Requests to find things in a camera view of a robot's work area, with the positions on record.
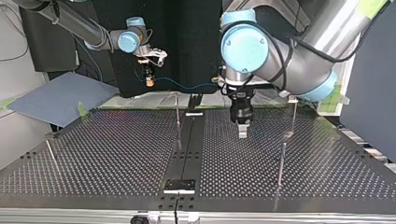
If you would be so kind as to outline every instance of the blue cable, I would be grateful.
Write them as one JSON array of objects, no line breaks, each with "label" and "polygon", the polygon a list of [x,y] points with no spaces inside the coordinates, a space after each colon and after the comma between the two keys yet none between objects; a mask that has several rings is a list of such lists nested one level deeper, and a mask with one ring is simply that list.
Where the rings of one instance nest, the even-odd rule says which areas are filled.
[{"label": "blue cable", "polygon": [[[134,74],[136,75],[136,77],[137,77],[137,79],[139,81],[141,81],[141,82],[145,82],[146,81],[144,79],[140,79],[140,76],[136,73],[136,70],[134,70]],[[197,89],[197,88],[200,88],[200,87],[203,87],[203,86],[213,86],[213,87],[214,86],[218,86],[215,83],[207,82],[207,83],[202,83],[202,84],[196,85],[194,87],[185,87],[185,86],[181,85],[180,83],[174,81],[172,78],[169,78],[169,77],[159,77],[159,78],[156,79],[156,81],[161,81],[161,80],[168,80],[170,82],[173,82],[174,84],[178,85],[179,87],[181,87],[181,88],[183,88],[185,90],[194,90],[194,89]]]},{"label": "blue cable", "polygon": [[203,86],[218,86],[215,83],[207,82],[207,83],[202,83],[202,84],[196,85],[194,87],[185,87],[185,86],[181,85],[180,83],[177,83],[176,81],[174,81],[172,78],[169,78],[169,77],[159,77],[159,78],[157,78],[157,81],[160,81],[160,80],[168,80],[170,82],[175,83],[176,85],[178,85],[179,87],[181,87],[181,88],[183,88],[185,90],[194,90],[194,89],[197,89],[197,88],[200,88],[200,87],[203,87]]}]

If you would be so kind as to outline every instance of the robotic arm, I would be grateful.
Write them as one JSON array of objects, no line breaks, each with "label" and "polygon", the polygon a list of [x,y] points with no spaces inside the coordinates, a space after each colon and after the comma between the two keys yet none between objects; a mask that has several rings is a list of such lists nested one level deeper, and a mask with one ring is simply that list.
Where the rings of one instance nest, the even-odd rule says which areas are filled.
[{"label": "robotic arm", "polygon": [[233,101],[232,120],[239,132],[245,133],[253,120],[254,86],[248,85],[252,75],[310,102],[326,99],[338,78],[332,67],[350,58],[339,59],[388,4],[387,0],[327,1],[303,38],[293,38],[289,45],[260,27],[253,9],[226,12],[221,22],[221,55]]},{"label": "robotic arm", "polygon": [[59,24],[73,35],[82,38],[87,48],[92,50],[120,49],[138,57],[146,77],[147,86],[154,85],[154,66],[162,67],[167,54],[160,49],[152,49],[149,39],[152,30],[146,29],[143,18],[132,17],[126,21],[127,29],[108,32],[95,21],[79,14],[68,3],[61,0],[13,0],[27,10],[38,12]]}]

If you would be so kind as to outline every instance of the white wall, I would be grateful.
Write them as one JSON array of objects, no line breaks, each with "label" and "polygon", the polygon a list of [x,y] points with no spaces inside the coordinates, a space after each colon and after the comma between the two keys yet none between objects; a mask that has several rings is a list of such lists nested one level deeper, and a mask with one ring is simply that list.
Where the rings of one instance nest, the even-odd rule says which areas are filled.
[{"label": "white wall", "polygon": [[[1,0],[18,8],[10,0]],[[20,28],[19,20],[8,9],[2,7]],[[0,60],[18,56],[24,52],[26,40],[0,14]],[[18,60],[0,62],[0,102],[21,96],[45,83],[42,73],[35,72],[28,52]],[[50,132],[47,123],[0,110],[0,169],[16,160],[27,150],[37,146],[43,136]]]}]

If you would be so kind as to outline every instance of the black curtain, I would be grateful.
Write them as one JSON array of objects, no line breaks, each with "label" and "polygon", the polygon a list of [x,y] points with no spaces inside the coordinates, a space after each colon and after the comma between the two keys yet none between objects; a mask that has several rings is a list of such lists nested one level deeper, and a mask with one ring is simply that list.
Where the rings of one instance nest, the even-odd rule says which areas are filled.
[{"label": "black curtain", "polygon": [[[145,19],[147,27],[154,31],[151,46],[168,53],[164,67],[156,69],[156,77],[169,77],[191,88],[210,82],[217,74],[221,0],[95,0],[93,6],[99,22],[109,30],[125,29],[129,17]],[[184,89],[167,80],[147,88],[139,80],[141,68],[133,55],[118,50],[109,57],[123,97],[147,91],[211,93],[216,90],[210,86]]]}]

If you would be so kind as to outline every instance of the perforated table surface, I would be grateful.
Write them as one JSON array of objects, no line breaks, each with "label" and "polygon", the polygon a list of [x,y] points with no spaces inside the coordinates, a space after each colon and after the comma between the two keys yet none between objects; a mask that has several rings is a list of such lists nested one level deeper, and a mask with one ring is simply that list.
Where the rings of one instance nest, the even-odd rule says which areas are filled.
[{"label": "perforated table surface", "polygon": [[[256,109],[247,139],[228,110],[177,127],[174,110],[99,110],[0,171],[0,207],[396,214],[396,175],[309,109]],[[293,132],[290,138],[286,133]],[[280,147],[287,142],[282,186]],[[194,180],[192,195],[165,194]]]}]

